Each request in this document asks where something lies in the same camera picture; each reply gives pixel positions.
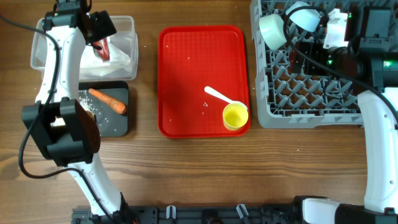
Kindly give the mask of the red snack wrapper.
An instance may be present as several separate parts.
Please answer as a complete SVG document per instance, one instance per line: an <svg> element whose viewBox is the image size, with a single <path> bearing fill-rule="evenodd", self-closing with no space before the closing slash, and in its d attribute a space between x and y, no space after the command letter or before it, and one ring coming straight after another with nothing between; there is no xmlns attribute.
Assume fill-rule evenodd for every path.
<svg viewBox="0 0 398 224"><path fill-rule="evenodd" d="M107 39L102 39L93 43L94 55L103 62L110 60L110 49Z"/></svg>

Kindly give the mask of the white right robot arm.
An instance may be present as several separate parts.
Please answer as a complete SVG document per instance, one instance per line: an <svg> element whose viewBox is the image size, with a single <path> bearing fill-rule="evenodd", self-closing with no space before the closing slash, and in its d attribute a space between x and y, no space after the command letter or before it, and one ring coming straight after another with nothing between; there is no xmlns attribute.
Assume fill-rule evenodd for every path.
<svg viewBox="0 0 398 224"><path fill-rule="evenodd" d="M366 137L367 187L364 205L308 197L300 205L304 223L397 223L397 53L389 52L387 7L350 10L349 45L357 73L344 75L295 49L307 62L364 88L358 94Z"/></svg>

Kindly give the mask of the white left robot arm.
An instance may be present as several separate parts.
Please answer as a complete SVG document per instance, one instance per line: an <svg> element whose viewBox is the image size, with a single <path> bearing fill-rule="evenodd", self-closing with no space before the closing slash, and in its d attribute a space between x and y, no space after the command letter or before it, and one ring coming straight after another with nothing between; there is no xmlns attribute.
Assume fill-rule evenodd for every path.
<svg viewBox="0 0 398 224"><path fill-rule="evenodd" d="M80 62L86 46L116 33L106 11L91 13L89 1L57 1L39 33L47 39L44 77L34 105L22 109L42 156L68 172L90 203L93 223L139 223L99 157L100 132L79 103Z"/></svg>

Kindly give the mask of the white napkin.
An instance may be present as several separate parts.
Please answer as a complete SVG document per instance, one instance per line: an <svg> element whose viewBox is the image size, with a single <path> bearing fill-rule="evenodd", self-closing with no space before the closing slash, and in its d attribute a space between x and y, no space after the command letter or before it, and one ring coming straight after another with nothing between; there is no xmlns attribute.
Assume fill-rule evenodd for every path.
<svg viewBox="0 0 398 224"><path fill-rule="evenodd" d="M122 50L117 48L110 42L109 38L108 46L110 49L110 60L103 62L100 58L94 55L93 46L86 46L81 56L80 62L80 75L94 76L94 77L105 77L110 73L115 72L119 68L128 65L130 63L130 56L124 53Z"/></svg>

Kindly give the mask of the green bowl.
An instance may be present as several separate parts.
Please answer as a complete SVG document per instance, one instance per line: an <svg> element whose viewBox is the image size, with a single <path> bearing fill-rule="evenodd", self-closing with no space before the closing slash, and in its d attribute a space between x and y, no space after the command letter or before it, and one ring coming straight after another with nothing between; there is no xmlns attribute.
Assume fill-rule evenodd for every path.
<svg viewBox="0 0 398 224"><path fill-rule="evenodd" d="M259 29L264 42L271 50L277 50L286 43L284 22L278 14L269 14L259 20Z"/></svg>

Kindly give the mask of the light blue bowl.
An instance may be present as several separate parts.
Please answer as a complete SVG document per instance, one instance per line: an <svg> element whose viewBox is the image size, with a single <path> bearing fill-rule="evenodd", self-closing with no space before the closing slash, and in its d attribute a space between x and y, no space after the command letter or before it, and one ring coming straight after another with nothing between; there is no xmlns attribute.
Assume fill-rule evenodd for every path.
<svg viewBox="0 0 398 224"><path fill-rule="evenodd" d="M314 9L302 9L294 12L290 20L308 32L315 32L320 23L320 14Z"/></svg>

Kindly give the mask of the orange carrot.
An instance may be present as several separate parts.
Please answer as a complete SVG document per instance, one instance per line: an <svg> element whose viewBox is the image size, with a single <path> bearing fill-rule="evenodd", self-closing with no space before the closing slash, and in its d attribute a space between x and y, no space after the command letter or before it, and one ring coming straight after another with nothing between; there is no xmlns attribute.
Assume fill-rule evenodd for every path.
<svg viewBox="0 0 398 224"><path fill-rule="evenodd" d="M113 111L118 114L125 114L127 112L127 105L122 101L119 101L107 94L104 94L98 90L90 88L88 92L95 98L99 99L106 105L108 105Z"/></svg>

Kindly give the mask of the yellow plastic cup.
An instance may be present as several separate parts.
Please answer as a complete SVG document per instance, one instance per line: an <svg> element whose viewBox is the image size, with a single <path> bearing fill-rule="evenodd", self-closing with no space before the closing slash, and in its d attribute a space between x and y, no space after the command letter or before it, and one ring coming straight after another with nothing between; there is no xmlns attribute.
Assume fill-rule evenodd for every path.
<svg viewBox="0 0 398 224"><path fill-rule="evenodd" d="M244 105L230 103L224 108L222 117L225 128L230 131L236 131L247 123L249 113Z"/></svg>

